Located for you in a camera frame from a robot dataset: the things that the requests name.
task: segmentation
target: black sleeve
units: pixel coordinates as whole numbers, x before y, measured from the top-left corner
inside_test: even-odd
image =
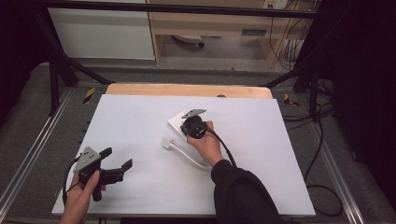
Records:
[[[215,207],[219,224],[284,223],[267,189],[249,171],[234,169],[229,161],[216,163],[212,170],[215,182]]]

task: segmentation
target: person's right hand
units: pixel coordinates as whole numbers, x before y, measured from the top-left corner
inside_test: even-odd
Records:
[[[215,131],[211,120],[206,122],[207,127]],[[210,166],[214,166],[218,161],[224,160],[220,151],[219,140],[210,132],[206,131],[204,137],[195,139],[187,136],[187,142],[195,147],[198,153],[209,162]]]

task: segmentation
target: white cable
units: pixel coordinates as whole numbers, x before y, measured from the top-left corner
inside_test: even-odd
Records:
[[[183,154],[185,157],[187,157],[187,159],[189,159],[190,161],[192,161],[195,165],[197,165],[199,168],[204,169],[204,170],[210,170],[212,169],[211,166],[204,166],[200,163],[198,163],[197,161],[195,161],[194,159],[192,159],[189,155],[187,155],[181,148],[177,147],[174,144],[174,140],[170,139],[170,138],[166,138],[163,137],[163,141],[162,141],[162,146],[164,148],[169,149],[169,147],[172,147],[174,149],[176,149],[177,151],[179,151],[181,154]]]

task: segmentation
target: white table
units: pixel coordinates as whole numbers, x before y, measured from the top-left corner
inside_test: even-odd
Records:
[[[315,214],[276,100],[144,95],[103,95],[97,106],[78,154],[86,146],[98,152],[112,147],[113,154],[102,161],[102,168],[118,168],[130,158],[134,166],[123,182],[107,186],[101,202],[91,203],[89,214],[215,215],[210,172],[196,168],[177,151],[161,147],[162,137],[169,136],[189,155],[201,159],[167,124],[174,115],[193,108],[207,110],[203,120],[214,121],[237,165],[262,181],[280,215]],[[63,210],[60,196],[52,213],[60,215]]]

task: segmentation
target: black metal frame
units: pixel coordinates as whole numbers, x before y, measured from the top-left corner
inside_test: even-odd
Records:
[[[73,8],[89,10],[116,10],[116,11],[146,11],[146,12],[169,12],[169,13],[194,13],[194,14],[213,14],[213,15],[235,15],[235,16],[254,16],[254,17],[276,17],[276,18],[303,18],[303,19],[332,19],[334,14],[315,12],[315,11],[292,11],[276,9],[257,9],[257,8],[237,8],[237,7],[203,7],[203,6],[180,6],[180,5],[159,5],[159,4],[136,4],[136,3],[108,3],[108,2],[87,2],[87,1],[64,1],[64,0],[25,0],[33,19],[38,24],[40,31],[45,35],[49,43],[48,54],[51,56],[51,114],[59,105],[58,92],[58,73],[63,78],[66,86],[76,86],[78,79],[71,66],[83,72],[89,77],[102,84],[111,84],[113,81],[107,80],[95,74],[93,71],[84,67],[69,58],[63,51],[60,41],[55,37],[46,21],[42,16],[43,8]],[[301,69],[291,71],[289,74],[276,79],[266,85],[272,88],[278,83],[283,82],[289,77],[297,76]]]

